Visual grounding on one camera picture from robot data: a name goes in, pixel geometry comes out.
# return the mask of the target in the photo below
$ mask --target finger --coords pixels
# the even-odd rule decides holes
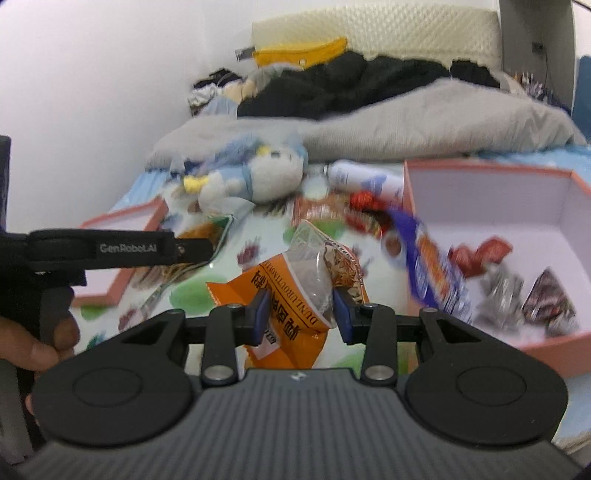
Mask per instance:
[[[74,348],[79,340],[80,329],[72,316],[58,323],[53,331],[53,345],[58,351]]]
[[[69,348],[68,350],[59,350],[57,356],[60,358],[60,362],[68,360],[69,358],[74,356],[74,349]]]
[[[0,317],[0,358],[16,367],[44,372],[59,360],[56,350],[12,320]]]
[[[29,413],[35,416],[35,414],[33,413],[33,399],[31,398],[31,394],[28,394],[25,397],[25,405],[27,406],[27,410],[29,411]]]

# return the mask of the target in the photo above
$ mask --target spray can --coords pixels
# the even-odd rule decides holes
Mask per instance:
[[[385,169],[369,167],[350,160],[337,160],[328,168],[331,187],[344,192],[371,192],[389,202],[402,200],[404,178]]]

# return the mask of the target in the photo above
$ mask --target black jacket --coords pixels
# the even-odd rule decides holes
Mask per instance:
[[[303,72],[284,71],[258,96],[245,99],[238,106],[238,116],[320,119],[331,113],[352,112],[443,77],[449,78],[450,72],[436,61],[385,56],[367,61],[363,55],[347,51]]]

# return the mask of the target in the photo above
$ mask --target pink box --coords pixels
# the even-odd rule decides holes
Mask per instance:
[[[168,213],[168,206],[161,197],[135,207],[118,210],[84,222],[80,228],[97,230],[154,231]],[[127,288],[134,268],[109,268],[86,272],[88,285],[74,287],[73,307],[82,305],[117,305]]]
[[[498,235],[513,244],[507,267],[525,281],[522,299],[546,267],[577,311],[580,330],[548,339],[541,326],[518,333],[475,323],[553,367],[563,377],[591,372],[591,188],[574,172],[467,160],[407,161],[404,208],[421,219],[439,248],[476,248]],[[467,280],[473,306],[479,278]],[[409,313],[420,305],[411,297]]]

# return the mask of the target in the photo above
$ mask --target purple snack wrapper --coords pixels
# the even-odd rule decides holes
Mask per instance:
[[[426,307],[472,322],[472,304],[462,272],[428,237],[424,225],[411,215],[390,209],[407,253],[408,282],[413,297]]]

